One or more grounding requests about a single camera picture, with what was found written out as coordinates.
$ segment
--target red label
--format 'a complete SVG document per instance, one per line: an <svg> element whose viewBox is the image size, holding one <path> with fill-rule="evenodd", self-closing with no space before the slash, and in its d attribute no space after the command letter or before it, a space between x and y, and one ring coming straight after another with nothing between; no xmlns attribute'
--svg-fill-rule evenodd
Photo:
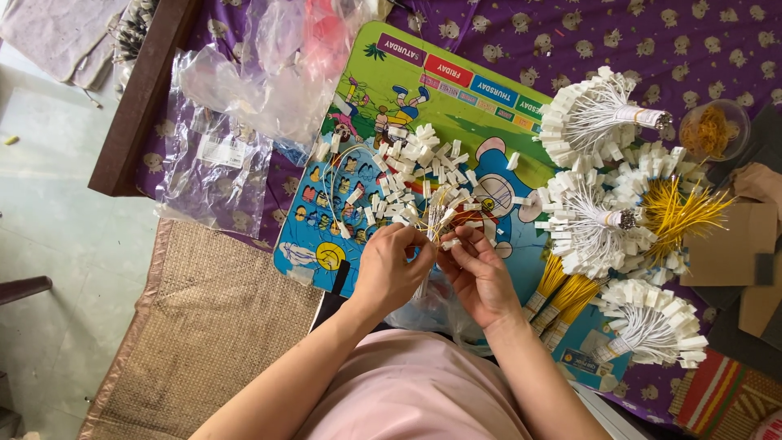
<svg viewBox="0 0 782 440"><path fill-rule="evenodd" d="M470 80L472 80L471 71L463 67L459 67L456 64L449 63L446 60L443 60L442 58L432 54L429 54L429 56L426 58L424 69L426 69L427 73L435 74L441 78L447 79L448 81L453 81L462 87L469 86Z"/></svg>

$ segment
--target person's left hand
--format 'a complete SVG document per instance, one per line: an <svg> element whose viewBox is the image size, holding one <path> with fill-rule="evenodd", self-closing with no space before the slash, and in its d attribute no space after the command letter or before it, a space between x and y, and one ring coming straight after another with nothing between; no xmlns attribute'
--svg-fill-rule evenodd
<svg viewBox="0 0 782 440"><path fill-rule="evenodd" d="M416 247L418 255L413 258ZM382 320L412 298L429 276L435 255L435 245L418 229L402 223L383 226L364 247L356 288L347 304Z"/></svg>

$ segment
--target purple label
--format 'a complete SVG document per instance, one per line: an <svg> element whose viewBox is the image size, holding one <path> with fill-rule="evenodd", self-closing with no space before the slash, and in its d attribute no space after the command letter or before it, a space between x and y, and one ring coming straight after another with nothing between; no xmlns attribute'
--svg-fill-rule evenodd
<svg viewBox="0 0 782 440"><path fill-rule="evenodd" d="M424 58L426 58L426 52L420 50L417 47L407 44L406 42L394 38L388 34L380 34L378 39L378 49L383 52L389 53L396 58L401 58L408 63L414 64L418 67L424 66Z"/></svg>

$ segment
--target hand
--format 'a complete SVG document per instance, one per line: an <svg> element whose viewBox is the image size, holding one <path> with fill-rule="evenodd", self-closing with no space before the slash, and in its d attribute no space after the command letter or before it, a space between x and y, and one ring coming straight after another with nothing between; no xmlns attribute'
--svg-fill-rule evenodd
<svg viewBox="0 0 782 440"><path fill-rule="evenodd" d="M356 289L347 304L382 320L413 297L434 264L435 245L424 233L402 223L383 226L364 247Z"/></svg>
<svg viewBox="0 0 782 440"><path fill-rule="evenodd" d="M437 255L437 264L454 286L467 313L486 330L506 318L522 315L511 275L489 239L477 229L458 226L441 241L458 237L461 244Z"/></svg>

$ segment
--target wooden bed frame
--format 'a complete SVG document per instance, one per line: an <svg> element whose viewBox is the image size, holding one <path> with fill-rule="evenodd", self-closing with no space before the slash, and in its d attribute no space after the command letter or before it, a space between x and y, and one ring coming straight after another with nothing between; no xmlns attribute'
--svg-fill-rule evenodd
<svg viewBox="0 0 782 440"><path fill-rule="evenodd" d="M168 95L175 49L190 37L202 3L160 0L88 188L112 197L143 195L134 182L139 155L158 106Z"/></svg>

